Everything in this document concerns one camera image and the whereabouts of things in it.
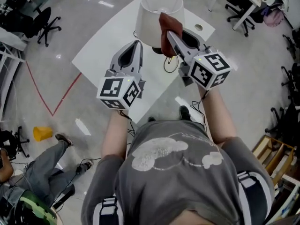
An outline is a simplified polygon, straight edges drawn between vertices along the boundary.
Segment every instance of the person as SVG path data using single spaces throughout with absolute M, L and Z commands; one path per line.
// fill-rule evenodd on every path
M 205 91 L 199 92 L 203 97 Z M 140 127 L 127 158 L 128 120 L 112 112 L 102 160 L 83 202 L 83 225 L 102 224 L 98 206 L 114 197 L 124 224 L 244 224 L 237 179 L 242 171 L 260 174 L 274 198 L 270 176 L 237 136 L 218 89 L 202 102 L 212 141 L 181 106 L 180 120 L 150 118 Z
M 30 190 L 41 199 L 46 206 L 51 207 L 65 188 L 72 184 L 79 176 L 91 168 L 93 162 L 87 162 L 75 168 L 53 175 L 53 170 L 67 148 L 73 146 L 73 142 L 63 134 L 57 134 L 58 143 L 46 149 L 33 162 L 28 164 L 25 174 L 12 176 L 13 167 L 8 159 L 7 152 L 1 148 L 2 168 L 0 169 L 0 198 L 10 194 L 14 186 L 24 190 Z

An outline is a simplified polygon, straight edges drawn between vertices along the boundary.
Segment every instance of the lamp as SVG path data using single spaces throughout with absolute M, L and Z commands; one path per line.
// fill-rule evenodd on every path
M 176 18 L 184 26 L 183 0 L 142 0 L 140 3 L 135 31 L 139 39 L 161 53 L 160 13 Z

